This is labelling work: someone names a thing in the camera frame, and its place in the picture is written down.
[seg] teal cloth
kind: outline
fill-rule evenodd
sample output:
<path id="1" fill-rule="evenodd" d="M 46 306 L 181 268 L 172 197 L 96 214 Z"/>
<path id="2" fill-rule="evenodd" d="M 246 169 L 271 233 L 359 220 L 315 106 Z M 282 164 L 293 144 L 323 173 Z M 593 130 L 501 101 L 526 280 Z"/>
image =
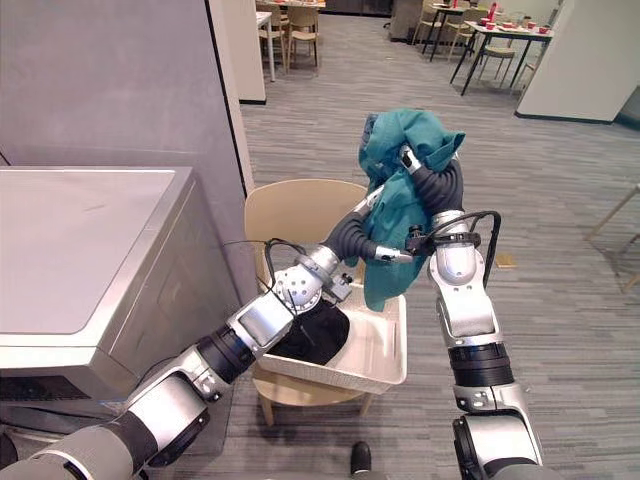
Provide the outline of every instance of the teal cloth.
<path id="1" fill-rule="evenodd" d="M 430 230 L 431 215 L 416 197 L 413 183 L 400 163 L 399 150 L 409 145 L 418 160 L 436 172 L 444 170 L 465 134 L 446 130 L 431 112 L 399 109 L 369 115 L 358 161 L 369 176 L 369 191 L 385 184 L 364 228 L 369 238 L 388 247 L 405 248 L 411 225 Z M 367 261 L 364 296 L 367 307 L 382 311 L 387 298 L 404 293 L 420 273 L 426 257 L 409 264 Z"/>

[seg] black garment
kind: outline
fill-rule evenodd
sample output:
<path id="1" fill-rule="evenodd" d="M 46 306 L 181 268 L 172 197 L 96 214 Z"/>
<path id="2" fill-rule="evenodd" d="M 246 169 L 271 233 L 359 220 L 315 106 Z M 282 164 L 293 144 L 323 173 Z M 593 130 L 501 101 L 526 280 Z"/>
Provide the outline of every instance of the black garment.
<path id="1" fill-rule="evenodd" d="M 332 303 L 320 299 L 318 305 L 293 321 L 289 333 L 269 353 L 325 365 L 348 336 L 349 318 Z"/>

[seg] table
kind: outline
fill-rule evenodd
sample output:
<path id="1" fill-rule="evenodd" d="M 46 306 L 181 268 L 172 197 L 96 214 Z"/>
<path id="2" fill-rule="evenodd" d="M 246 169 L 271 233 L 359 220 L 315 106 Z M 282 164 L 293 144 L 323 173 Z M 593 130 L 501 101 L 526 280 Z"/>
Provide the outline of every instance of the table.
<path id="1" fill-rule="evenodd" d="M 273 36 L 271 35 L 271 12 L 256 12 L 256 25 L 258 28 L 267 26 L 267 50 L 269 52 L 269 71 L 271 81 L 276 81 L 276 65 L 273 60 Z"/>
<path id="2" fill-rule="evenodd" d="M 438 21 L 438 17 L 440 16 L 440 13 L 442 13 L 442 26 L 438 29 L 438 36 L 436 37 L 436 42 L 433 44 L 433 50 L 431 52 L 431 57 L 429 57 L 429 61 L 433 62 L 433 56 L 436 53 L 436 49 L 438 48 L 438 43 L 440 43 L 440 36 L 442 35 L 442 30 L 444 29 L 444 24 L 447 21 L 447 16 L 452 15 L 452 16 L 460 16 L 462 15 L 467 9 L 464 7 L 457 7 L 457 8 L 453 8 L 453 7 L 442 7 L 442 6 L 438 6 L 438 4 L 432 4 L 431 7 L 436 11 L 436 14 L 433 16 L 433 22 L 431 22 L 431 28 L 429 28 L 429 34 L 427 35 L 427 39 L 424 42 L 424 48 L 422 49 L 422 54 L 424 55 L 425 50 L 427 49 L 427 45 L 429 44 L 429 39 L 431 38 L 431 32 L 433 32 L 433 28 L 436 25 L 436 22 Z"/>
<path id="3" fill-rule="evenodd" d="M 509 87 L 513 87 L 513 84 L 516 81 L 516 78 L 518 78 L 518 72 L 520 71 L 520 68 L 522 68 L 522 64 L 524 63 L 524 59 L 527 56 L 527 52 L 529 51 L 531 42 L 542 42 L 546 44 L 546 43 L 549 43 L 553 38 L 553 31 L 549 31 L 548 33 L 544 33 L 544 34 L 537 33 L 537 27 L 536 27 L 536 31 L 532 31 L 532 30 L 521 31 L 517 29 L 500 30 L 500 27 L 497 27 L 497 26 L 493 30 L 488 30 L 486 27 L 478 25 L 476 22 L 467 21 L 464 23 L 466 23 L 473 29 L 473 33 L 471 34 L 471 38 L 469 39 L 469 41 L 467 42 L 467 45 L 465 46 L 464 52 L 462 52 L 462 56 L 460 57 L 458 66 L 456 67 L 455 72 L 453 72 L 453 76 L 451 77 L 451 80 L 449 81 L 449 83 L 453 83 L 453 80 L 456 78 L 456 75 L 458 74 L 458 70 L 460 70 L 460 66 L 462 65 L 462 62 L 464 62 L 464 58 L 466 57 L 467 52 L 471 51 L 472 45 L 474 45 L 475 43 L 476 35 L 478 33 L 483 34 L 484 40 L 482 41 L 482 45 L 478 49 L 478 52 L 476 53 L 476 58 L 473 61 L 473 65 L 471 66 L 471 69 L 469 70 L 469 74 L 467 75 L 467 80 L 464 84 L 464 87 L 462 88 L 462 93 L 460 93 L 461 96 L 464 95 L 464 93 L 467 91 L 467 87 L 469 86 L 471 77 L 473 77 L 473 72 L 478 66 L 478 61 L 482 57 L 482 53 L 484 52 L 485 47 L 489 43 L 491 43 L 491 39 L 493 37 L 527 41 L 527 46 L 524 47 L 524 52 L 522 52 L 522 57 L 518 62 L 518 67 L 516 68 L 516 72 L 513 75 L 513 78 L 511 79 L 511 83 L 509 84 Z"/>
<path id="4" fill-rule="evenodd" d="M 303 2 L 301 0 L 283 0 L 276 2 L 275 0 L 257 0 L 256 3 L 262 5 L 277 5 L 279 7 L 307 7 L 307 8 L 326 8 L 327 3 L 324 0 L 316 0 L 312 2 Z"/>

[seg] floor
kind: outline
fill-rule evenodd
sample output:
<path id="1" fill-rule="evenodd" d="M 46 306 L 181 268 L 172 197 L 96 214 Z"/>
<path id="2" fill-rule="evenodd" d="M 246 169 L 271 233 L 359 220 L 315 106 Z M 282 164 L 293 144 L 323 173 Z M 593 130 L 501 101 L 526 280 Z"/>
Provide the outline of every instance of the floor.
<path id="1" fill-rule="evenodd" d="M 429 64 L 416 47 L 388 42 L 384 23 L 322 16 L 319 71 L 299 48 L 291 73 L 278 70 L 277 82 L 267 82 L 268 104 L 242 108 L 256 183 L 325 177 L 366 184 L 356 153 L 370 112 L 423 108 L 465 131 L 465 208 L 502 213 L 499 251 L 517 263 L 494 269 L 488 292 L 514 372 L 530 386 L 546 464 L 569 479 L 640 477 L 640 287 L 623 295 L 630 275 L 616 276 L 609 261 L 637 231 L 640 198 L 593 245 L 583 240 L 640 179 L 640 134 L 617 125 L 518 119 L 517 95 L 498 82 L 474 82 L 460 97 L 462 77 L 449 85 L 453 63 L 436 57 Z M 638 260 L 636 245 L 616 268 L 633 269 Z M 367 417 L 357 416 L 357 402 L 276 407 L 276 425 L 268 428 L 245 376 L 222 455 L 213 461 L 205 437 L 152 478 L 344 474 L 359 439 L 393 479 L 459 478 L 451 432 L 458 411 L 435 296 L 424 277 L 406 296 L 409 375 L 376 399 Z"/>

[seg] washing machine lid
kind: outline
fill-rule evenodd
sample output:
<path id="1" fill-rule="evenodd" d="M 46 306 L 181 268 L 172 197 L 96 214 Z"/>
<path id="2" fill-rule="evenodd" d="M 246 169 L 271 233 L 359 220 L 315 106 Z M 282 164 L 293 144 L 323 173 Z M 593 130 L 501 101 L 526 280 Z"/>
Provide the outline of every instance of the washing machine lid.
<path id="1" fill-rule="evenodd" d="M 175 174 L 0 169 L 0 335 L 82 330 Z"/>

